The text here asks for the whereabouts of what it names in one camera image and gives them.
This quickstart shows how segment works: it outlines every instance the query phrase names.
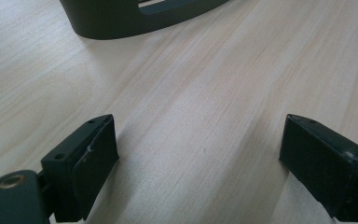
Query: black plastic part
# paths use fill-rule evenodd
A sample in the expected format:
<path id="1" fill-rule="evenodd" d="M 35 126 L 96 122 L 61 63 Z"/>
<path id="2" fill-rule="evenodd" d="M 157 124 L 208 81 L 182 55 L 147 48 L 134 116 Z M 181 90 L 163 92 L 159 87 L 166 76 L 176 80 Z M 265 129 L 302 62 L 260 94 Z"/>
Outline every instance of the black plastic part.
<path id="1" fill-rule="evenodd" d="M 58 222 L 87 218 L 118 160 L 112 115 L 89 120 L 43 159 L 43 176 L 56 192 Z"/>
<path id="2" fill-rule="evenodd" d="M 61 0 L 75 32 L 91 39 L 117 39 L 192 19 L 228 0 L 166 0 L 139 7 L 139 0 Z"/>
<path id="3" fill-rule="evenodd" d="M 54 213 L 55 206 L 59 203 L 57 192 L 46 180 L 43 170 L 37 174 L 37 181 L 45 202 L 46 215 L 50 217 Z"/>
<path id="4" fill-rule="evenodd" d="M 0 177 L 0 223 L 49 223 L 34 171 Z"/>
<path id="5" fill-rule="evenodd" d="M 358 222 L 358 145 L 312 119 L 288 115 L 280 160 L 330 217 Z"/>

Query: curved plastic base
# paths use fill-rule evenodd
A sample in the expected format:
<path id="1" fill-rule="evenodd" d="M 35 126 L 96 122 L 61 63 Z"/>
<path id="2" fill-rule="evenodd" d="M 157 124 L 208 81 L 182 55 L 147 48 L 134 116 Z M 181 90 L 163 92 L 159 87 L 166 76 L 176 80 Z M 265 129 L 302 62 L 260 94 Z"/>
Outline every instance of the curved plastic base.
<path id="1" fill-rule="evenodd" d="M 61 0 L 75 32 L 91 39 L 118 39 L 192 19 L 228 0 L 166 0 L 139 7 L 138 0 Z"/>

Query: wooden table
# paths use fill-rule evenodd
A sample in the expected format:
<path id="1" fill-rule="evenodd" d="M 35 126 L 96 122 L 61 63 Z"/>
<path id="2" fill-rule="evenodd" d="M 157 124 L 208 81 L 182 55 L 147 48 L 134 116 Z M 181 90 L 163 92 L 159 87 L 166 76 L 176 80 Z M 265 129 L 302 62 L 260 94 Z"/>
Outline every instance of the wooden table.
<path id="1" fill-rule="evenodd" d="M 58 0 L 0 0 L 0 176 L 115 116 L 85 223 L 337 223 L 278 162 L 288 113 L 358 143 L 358 1 L 231 0 L 97 41 Z"/>

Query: screw hole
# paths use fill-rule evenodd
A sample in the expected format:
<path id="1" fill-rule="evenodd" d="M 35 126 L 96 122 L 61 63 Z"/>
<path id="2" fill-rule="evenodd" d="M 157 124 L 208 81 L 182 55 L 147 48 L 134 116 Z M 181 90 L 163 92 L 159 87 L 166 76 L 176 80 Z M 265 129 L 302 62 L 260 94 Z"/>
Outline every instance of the screw hole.
<path id="1" fill-rule="evenodd" d="M 62 159 L 62 158 L 64 158 L 64 157 L 65 157 L 64 154 L 57 154 L 57 155 L 54 157 L 54 159 L 60 160 L 60 159 Z"/>
<path id="2" fill-rule="evenodd" d="M 11 189 L 25 181 L 25 175 L 13 175 L 10 176 L 0 183 L 1 189 Z"/>

